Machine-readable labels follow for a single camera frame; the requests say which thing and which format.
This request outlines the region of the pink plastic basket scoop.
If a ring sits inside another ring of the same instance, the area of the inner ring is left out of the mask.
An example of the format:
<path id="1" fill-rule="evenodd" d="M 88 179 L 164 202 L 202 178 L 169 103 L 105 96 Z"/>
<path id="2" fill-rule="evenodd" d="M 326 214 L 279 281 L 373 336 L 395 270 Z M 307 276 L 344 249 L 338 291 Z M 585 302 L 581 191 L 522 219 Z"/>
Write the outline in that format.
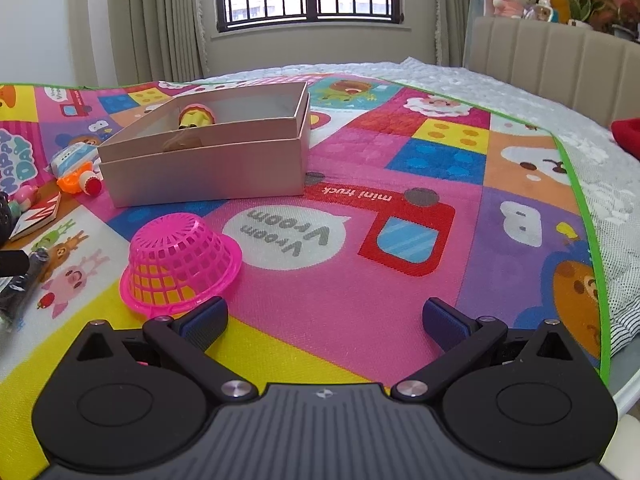
<path id="1" fill-rule="evenodd" d="M 242 262 L 238 242 L 213 231 L 197 214 L 165 214 L 130 240 L 119 295 L 145 318 L 186 313 L 222 295 Z"/>

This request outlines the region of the blue white wipes pack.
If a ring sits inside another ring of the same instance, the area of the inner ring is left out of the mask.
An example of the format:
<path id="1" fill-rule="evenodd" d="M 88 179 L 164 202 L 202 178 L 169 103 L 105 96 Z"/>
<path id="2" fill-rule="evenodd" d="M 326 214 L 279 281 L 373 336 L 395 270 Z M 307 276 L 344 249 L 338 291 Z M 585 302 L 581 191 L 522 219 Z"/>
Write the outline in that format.
<path id="1" fill-rule="evenodd" d="M 55 179 L 59 179 L 75 171 L 85 162 L 91 167 L 100 162 L 98 148 L 85 142 L 73 143 L 53 156 L 49 164 L 50 173 Z"/>

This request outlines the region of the black plush toy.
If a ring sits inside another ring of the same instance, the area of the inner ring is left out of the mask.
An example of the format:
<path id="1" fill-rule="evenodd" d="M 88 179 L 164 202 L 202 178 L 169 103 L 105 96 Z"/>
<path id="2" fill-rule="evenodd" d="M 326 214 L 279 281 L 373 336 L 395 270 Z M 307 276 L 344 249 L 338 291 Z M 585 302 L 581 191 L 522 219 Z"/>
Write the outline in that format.
<path id="1" fill-rule="evenodd" d="M 14 219 L 9 205 L 9 196 L 0 192 L 0 246 L 6 244 L 14 229 Z"/>

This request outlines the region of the pink pig figurine toy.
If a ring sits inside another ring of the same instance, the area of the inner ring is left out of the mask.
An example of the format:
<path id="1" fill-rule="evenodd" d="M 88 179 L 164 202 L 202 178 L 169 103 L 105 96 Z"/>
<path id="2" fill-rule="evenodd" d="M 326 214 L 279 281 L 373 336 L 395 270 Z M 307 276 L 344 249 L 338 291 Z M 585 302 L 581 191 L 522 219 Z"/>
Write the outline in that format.
<path id="1" fill-rule="evenodd" d="M 37 203 L 38 197 L 38 186 L 25 184 L 14 193 L 12 200 L 17 203 L 21 211 L 26 211 L 29 210 L 33 204 Z"/>

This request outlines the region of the orange plastic toy mould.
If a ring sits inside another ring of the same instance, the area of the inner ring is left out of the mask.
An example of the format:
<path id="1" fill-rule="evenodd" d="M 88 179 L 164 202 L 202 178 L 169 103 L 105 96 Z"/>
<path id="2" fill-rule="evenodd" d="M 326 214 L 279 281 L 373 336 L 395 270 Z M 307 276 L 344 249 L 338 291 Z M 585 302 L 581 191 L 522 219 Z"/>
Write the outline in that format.
<path id="1" fill-rule="evenodd" d="M 84 193 L 91 197 L 98 196 L 103 188 L 102 180 L 93 170 L 92 162 L 84 162 L 76 169 L 59 177 L 56 184 L 64 193 L 70 195 Z"/>

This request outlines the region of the red white booklet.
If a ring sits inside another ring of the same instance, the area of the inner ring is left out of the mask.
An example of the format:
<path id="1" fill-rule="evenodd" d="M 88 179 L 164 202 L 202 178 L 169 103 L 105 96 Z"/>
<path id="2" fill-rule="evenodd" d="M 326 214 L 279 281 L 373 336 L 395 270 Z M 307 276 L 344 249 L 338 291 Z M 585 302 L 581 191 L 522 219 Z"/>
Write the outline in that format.
<path id="1" fill-rule="evenodd" d="M 58 215 L 61 200 L 62 193 L 57 192 L 45 200 L 40 200 L 38 204 L 23 212 L 21 217 L 17 219 L 9 241 L 19 240 L 53 222 Z"/>

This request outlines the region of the colourful cartoon play mat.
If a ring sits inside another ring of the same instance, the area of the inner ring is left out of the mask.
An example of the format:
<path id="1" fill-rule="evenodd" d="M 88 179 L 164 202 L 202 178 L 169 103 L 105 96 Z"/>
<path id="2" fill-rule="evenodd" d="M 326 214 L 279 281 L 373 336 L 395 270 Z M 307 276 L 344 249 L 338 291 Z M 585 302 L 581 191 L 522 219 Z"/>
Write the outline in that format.
<path id="1" fill-rule="evenodd" d="M 428 297 L 517 328 L 558 318 L 601 376 L 611 359 L 598 244 L 567 152 L 543 128 L 481 106 L 346 74 L 304 76 L 310 94 L 299 196 L 118 208 L 64 196 L 20 241 L 52 266 L 1 353 L 1 474 L 47 465 L 30 412 L 88 321 L 136 328 L 119 296 L 134 233 L 187 212 L 236 240 L 230 326 L 213 355 L 257 385 L 380 382 L 433 361 Z"/>

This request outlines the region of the pink cardboard box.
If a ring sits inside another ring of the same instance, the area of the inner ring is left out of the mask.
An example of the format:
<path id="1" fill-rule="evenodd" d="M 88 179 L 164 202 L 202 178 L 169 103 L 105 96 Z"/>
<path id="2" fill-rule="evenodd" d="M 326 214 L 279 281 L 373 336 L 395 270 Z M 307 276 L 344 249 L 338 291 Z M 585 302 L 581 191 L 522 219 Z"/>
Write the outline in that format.
<path id="1" fill-rule="evenodd" d="M 216 122 L 179 129 L 193 103 Z M 303 81 L 176 96 L 99 145 L 104 184 L 117 207 L 302 194 L 309 112 Z"/>

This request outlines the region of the yellow pink cupcake toy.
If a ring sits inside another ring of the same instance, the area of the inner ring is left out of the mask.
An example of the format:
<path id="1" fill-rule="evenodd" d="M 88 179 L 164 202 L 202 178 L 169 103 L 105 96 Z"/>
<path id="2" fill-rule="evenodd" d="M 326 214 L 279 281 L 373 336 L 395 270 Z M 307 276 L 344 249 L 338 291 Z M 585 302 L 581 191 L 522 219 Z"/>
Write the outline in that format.
<path id="1" fill-rule="evenodd" d="M 216 118 L 212 110 L 204 104 L 187 105 L 179 114 L 178 128 L 200 128 L 212 126 Z"/>

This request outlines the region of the red fabric item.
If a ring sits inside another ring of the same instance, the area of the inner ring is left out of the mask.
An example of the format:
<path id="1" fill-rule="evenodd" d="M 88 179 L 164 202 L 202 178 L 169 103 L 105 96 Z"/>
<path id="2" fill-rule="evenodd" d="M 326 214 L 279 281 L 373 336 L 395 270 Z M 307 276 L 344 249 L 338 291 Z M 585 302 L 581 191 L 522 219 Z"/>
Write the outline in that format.
<path id="1" fill-rule="evenodd" d="M 616 120 L 611 124 L 611 132 L 622 150 L 640 159 L 640 118 Z"/>

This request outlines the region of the beige curtain left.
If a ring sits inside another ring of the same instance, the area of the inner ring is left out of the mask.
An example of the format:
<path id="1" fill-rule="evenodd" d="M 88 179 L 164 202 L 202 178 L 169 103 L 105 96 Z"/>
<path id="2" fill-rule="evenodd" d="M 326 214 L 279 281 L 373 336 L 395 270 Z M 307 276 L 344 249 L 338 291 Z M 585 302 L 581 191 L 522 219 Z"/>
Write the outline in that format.
<path id="1" fill-rule="evenodd" d="M 84 86 L 183 82 L 209 72 L 202 0 L 67 0 L 67 15 Z"/>

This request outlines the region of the beige curtain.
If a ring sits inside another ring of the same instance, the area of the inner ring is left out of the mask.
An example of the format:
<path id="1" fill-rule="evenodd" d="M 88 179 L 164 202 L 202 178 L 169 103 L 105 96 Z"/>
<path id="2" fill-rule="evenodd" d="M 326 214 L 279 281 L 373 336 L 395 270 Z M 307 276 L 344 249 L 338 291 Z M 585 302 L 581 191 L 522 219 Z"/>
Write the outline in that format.
<path id="1" fill-rule="evenodd" d="M 435 0 L 436 64 L 460 67 L 471 0 Z"/>
<path id="2" fill-rule="evenodd" d="M 183 82 L 209 72 L 202 0 L 67 0 L 67 15 L 84 86 Z"/>

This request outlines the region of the beige upholstered headboard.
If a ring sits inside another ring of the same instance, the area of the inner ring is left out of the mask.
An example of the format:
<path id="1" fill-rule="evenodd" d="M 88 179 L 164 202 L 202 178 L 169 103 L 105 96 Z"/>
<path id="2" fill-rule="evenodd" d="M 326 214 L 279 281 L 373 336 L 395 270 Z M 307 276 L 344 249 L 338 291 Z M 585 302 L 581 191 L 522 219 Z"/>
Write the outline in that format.
<path id="1" fill-rule="evenodd" d="M 603 127 L 639 116 L 639 46 L 568 25 L 477 18 L 464 66 Z"/>

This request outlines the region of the small white blue figurine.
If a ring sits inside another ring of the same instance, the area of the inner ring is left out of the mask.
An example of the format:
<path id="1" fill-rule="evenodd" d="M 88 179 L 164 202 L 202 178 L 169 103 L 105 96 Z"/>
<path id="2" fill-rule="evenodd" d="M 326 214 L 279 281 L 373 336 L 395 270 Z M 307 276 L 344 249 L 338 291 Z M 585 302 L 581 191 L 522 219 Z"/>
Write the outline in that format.
<path id="1" fill-rule="evenodd" d="M 554 18 L 554 10 L 550 0 L 538 0 L 526 13 L 528 20 L 551 23 Z"/>

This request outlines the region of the yellow plush toy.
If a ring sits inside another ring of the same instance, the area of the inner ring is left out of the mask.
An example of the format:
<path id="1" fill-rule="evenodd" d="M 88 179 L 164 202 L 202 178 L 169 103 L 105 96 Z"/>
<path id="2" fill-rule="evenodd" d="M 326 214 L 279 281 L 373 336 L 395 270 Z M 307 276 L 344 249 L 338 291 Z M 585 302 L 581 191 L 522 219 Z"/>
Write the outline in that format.
<path id="1" fill-rule="evenodd" d="M 558 14 L 558 22 L 567 24 L 570 20 L 570 3 L 568 0 L 550 0 L 552 8 Z"/>

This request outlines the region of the potted green plant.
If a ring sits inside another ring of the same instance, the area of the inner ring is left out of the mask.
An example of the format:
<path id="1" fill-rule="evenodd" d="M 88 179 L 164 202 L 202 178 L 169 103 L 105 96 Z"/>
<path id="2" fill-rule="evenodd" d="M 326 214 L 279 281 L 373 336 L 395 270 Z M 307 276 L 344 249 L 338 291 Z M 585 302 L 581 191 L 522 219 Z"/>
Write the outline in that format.
<path id="1" fill-rule="evenodd" d="M 566 0 L 568 4 L 567 24 L 570 26 L 580 26 L 588 24 L 591 15 L 602 8 L 602 1 L 599 0 Z"/>

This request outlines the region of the beige curtain right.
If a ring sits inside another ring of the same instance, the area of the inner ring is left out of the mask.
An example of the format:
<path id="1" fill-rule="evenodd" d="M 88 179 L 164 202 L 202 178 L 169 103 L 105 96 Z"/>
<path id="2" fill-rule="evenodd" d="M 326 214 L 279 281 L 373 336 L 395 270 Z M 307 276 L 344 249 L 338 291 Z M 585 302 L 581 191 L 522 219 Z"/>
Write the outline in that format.
<path id="1" fill-rule="evenodd" d="M 435 0 L 436 64 L 460 67 L 471 0 Z"/>

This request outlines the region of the pink flower pot plant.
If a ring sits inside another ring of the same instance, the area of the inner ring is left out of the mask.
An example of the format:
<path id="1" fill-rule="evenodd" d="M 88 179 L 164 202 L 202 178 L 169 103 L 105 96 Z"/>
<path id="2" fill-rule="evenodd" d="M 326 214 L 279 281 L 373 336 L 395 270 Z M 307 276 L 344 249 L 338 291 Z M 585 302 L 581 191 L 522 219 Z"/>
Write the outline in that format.
<path id="1" fill-rule="evenodd" d="M 601 32 L 616 38 L 639 41 L 637 0 L 608 0 L 599 12 Z"/>

